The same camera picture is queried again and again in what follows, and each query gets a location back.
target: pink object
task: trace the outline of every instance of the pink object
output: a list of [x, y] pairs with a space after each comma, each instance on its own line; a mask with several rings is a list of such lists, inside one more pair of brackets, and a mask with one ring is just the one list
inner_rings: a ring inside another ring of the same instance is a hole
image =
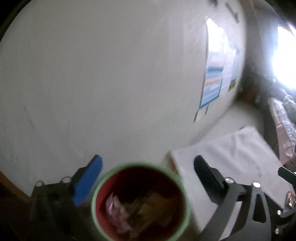
[[274, 124], [276, 126], [276, 133], [279, 142], [279, 159], [280, 162], [285, 165], [292, 164], [295, 166], [293, 162], [295, 161], [295, 146], [291, 142], [287, 131], [284, 127], [283, 122], [281, 121], [280, 115], [286, 116], [287, 113], [285, 108], [283, 107], [283, 103], [275, 98], [268, 99], [268, 104], [270, 108], [270, 112], [272, 118], [274, 120]]
[[113, 193], [106, 201], [106, 212], [108, 221], [117, 228], [117, 233], [123, 234], [133, 230], [126, 221], [129, 214], [120, 203], [119, 198], [117, 196], [113, 196]]

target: metal screw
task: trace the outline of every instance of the metal screw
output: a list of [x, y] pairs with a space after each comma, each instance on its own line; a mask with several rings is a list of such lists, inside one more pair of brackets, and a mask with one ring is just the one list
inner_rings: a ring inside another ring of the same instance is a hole
[[234, 180], [231, 177], [226, 177], [225, 182], [232, 184], [232, 183], [234, 183]]
[[37, 181], [37, 182], [35, 183], [35, 186], [36, 186], [36, 187], [41, 187], [42, 185], [44, 185], [44, 182], [43, 182], [43, 181]]
[[256, 188], [261, 187], [260, 183], [258, 183], [258, 182], [253, 182], [253, 186], [256, 187]]
[[64, 177], [62, 179], [62, 183], [69, 183], [69, 182], [71, 182], [71, 178], [70, 177]]

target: poster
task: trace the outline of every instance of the poster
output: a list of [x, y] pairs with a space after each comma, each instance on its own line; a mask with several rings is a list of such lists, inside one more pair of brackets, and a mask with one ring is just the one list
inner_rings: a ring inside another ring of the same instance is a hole
[[200, 109], [234, 88], [238, 68], [238, 51], [229, 43], [223, 28], [212, 19], [206, 21], [208, 52]]

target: window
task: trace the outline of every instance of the window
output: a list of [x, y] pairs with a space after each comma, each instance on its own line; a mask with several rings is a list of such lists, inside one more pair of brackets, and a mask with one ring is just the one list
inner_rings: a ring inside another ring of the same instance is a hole
[[296, 89], [296, 38], [278, 27], [278, 49], [274, 54], [273, 71], [279, 82]]

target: green cup rim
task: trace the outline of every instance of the green cup rim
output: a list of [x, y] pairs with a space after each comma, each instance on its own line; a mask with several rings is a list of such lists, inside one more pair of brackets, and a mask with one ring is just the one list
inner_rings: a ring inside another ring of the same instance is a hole
[[92, 201], [91, 201], [91, 217], [92, 217], [92, 220], [93, 220], [97, 230], [106, 240], [114, 241], [114, 239], [112, 239], [111, 237], [109, 237], [105, 233], [105, 231], [100, 227], [100, 225], [98, 223], [98, 220], [96, 218], [96, 197], [98, 195], [100, 188], [111, 176], [115, 175], [119, 171], [122, 171], [122, 170], [130, 168], [130, 167], [146, 167], [146, 168], [161, 172], [164, 175], [166, 175], [167, 177], [169, 177], [179, 188], [179, 190], [182, 193], [183, 198], [184, 198], [184, 217], [183, 217], [182, 223], [178, 227], [177, 231], [166, 240], [166, 241], [176, 241], [184, 233], [184, 231], [186, 230], [186, 228], [189, 225], [189, 220], [190, 220], [190, 212], [191, 211], [190, 211], [189, 200], [187, 198], [185, 189], [183, 187], [181, 179], [177, 176], [177, 174], [173, 173], [170, 169], [165, 169], [160, 166], [156, 166], [156, 165], [145, 163], [145, 162], [133, 162], [133, 163], [127, 163], [127, 164], [123, 164], [123, 165], [114, 167], [109, 172], [107, 172], [107, 174], [99, 181], [99, 183], [95, 189], [95, 192], [92, 196]]

